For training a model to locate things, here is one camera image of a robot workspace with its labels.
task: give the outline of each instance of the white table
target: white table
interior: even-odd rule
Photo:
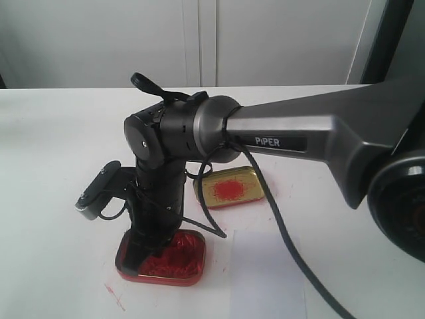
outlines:
[[[352,87],[207,91],[251,105]],[[73,208],[104,164],[133,165],[123,121],[158,100],[136,89],[0,90],[1,318],[228,318],[233,230],[277,233],[265,201],[214,214],[228,238],[203,232],[205,274],[188,288],[122,280],[114,257],[128,216],[89,222]],[[425,265],[386,239],[365,201],[348,208],[325,164],[255,158],[302,255],[343,305],[359,319],[423,319]],[[185,201],[185,214],[205,221],[190,183]],[[309,319],[338,318],[308,282],[305,300]]]

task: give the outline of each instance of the red glitter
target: red glitter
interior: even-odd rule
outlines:
[[[244,184],[235,179],[221,181],[214,185],[214,196],[222,201],[234,201],[244,195]]]
[[[205,242],[191,233],[178,232],[160,257],[149,257],[139,274],[186,279],[202,273]]]

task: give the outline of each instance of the white paper sheet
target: white paper sheet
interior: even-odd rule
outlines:
[[[279,234],[235,231],[231,319],[306,319],[303,275]]]

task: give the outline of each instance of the gold tin lid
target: gold tin lid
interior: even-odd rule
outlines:
[[[205,203],[209,208],[256,201],[264,197],[258,176],[250,166],[214,171],[202,181]],[[193,188],[199,201],[198,183]]]

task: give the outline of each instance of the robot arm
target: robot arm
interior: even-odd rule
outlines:
[[[424,82],[384,82],[249,107],[206,92],[167,92],[140,74],[132,82],[163,98],[125,120],[136,166],[105,167],[76,204],[94,219],[113,196],[126,200],[131,229],[123,272],[135,274],[180,227],[186,161],[230,162],[238,156],[232,148],[211,154],[229,141],[251,152],[324,161],[350,207],[369,192],[381,230],[425,261]]]

